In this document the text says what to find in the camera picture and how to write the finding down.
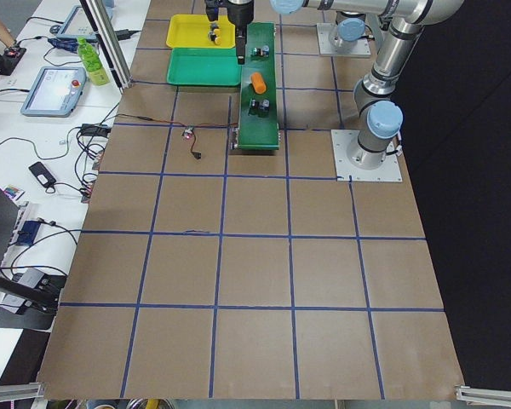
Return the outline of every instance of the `orange cylinder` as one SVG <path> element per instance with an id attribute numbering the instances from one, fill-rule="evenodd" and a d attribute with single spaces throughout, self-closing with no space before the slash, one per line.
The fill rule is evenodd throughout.
<path id="1" fill-rule="evenodd" d="M 263 94 L 267 91 L 267 86 L 265 85 L 265 80 L 263 76 L 259 72 L 254 72 L 250 79 L 252 81 L 252 87 L 254 87 L 254 91 L 256 94 Z"/>

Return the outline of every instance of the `black connector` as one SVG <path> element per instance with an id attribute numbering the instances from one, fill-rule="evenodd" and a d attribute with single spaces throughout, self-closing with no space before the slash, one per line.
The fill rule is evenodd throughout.
<path id="1" fill-rule="evenodd" d="M 102 136 L 107 138 L 111 131 L 112 128 L 108 125 L 82 124 L 79 134 L 81 136 Z"/>
<path id="2" fill-rule="evenodd" d="M 141 30 L 127 30 L 125 28 L 124 30 L 116 30 L 116 36 L 118 37 L 118 41 L 128 40 L 133 36 L 133 34 L 136 34 L 137 32 L 140 31 Z"/>

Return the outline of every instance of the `white mounting plate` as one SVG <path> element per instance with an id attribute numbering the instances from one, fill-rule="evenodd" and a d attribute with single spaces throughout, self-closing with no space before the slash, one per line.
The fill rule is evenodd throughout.
<path id="1" fill-rule="evenodd" d="M 318 23 L 316 25 L 316 31 L 318 32 L 318 44 L 320 47 L 321 55 L 334 55 L 342 57 L 354 57 L 354 58 L 369 58 L 371 57 L 371 50 L 369 43 L 366 39 L 362 38 L 356 42 L 349 49 L 335 48 L 330 42 L 330 32 L 335 27 L 333 23 Z"/>
<path id="2" fill-rule="evenodd" d="M 335 170 L 338 181 L 403 181 L 399 170 L 398 157 L 390 155 L 377 169 L 360 169 L 350 162 L 347 156 L 347 147 L 350 141 L 358 137 L 358 130 L 331 130 L 333 141 L 333 154 L 335 156 Z M 390 142 L 388 151 L 393 151 L 393 143 Z"/>

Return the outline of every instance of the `green conveyor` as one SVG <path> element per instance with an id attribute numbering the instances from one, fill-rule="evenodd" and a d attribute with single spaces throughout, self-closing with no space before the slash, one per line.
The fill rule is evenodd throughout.
<path id="1" fill-rule="evenodd" d="M 269 47 L 269 56 L 253 56 L 252 49 Z M 256 94 L 250 76 L 259 72 L 267 90 Z M 268 112 L 250 110 L 250 101 L 269 101 Z M 278 120 L 276 106 L 276 78 L 274 73 L 274 24 L 252 23 L 248 26 L 246 62 L 240 78 L 240 113 L 238 115 L 236 148 L 251 150 L 276 150 L 279 148 Z"/>

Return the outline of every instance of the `computer monitor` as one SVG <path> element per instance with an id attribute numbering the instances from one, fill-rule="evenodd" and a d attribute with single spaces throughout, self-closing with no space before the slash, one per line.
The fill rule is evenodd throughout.
<path id="1" fill-rule="evenodd" d="M 0 189 L 0 266 L 19 223 L 19 207 Z M 51 327 L 60 289 L 66 277 L 47 275 L 35 268 L 12 279 L 0 277 L 0 291 L 6 293 L 0 308 L 1 328 L 47 330 Z"/>

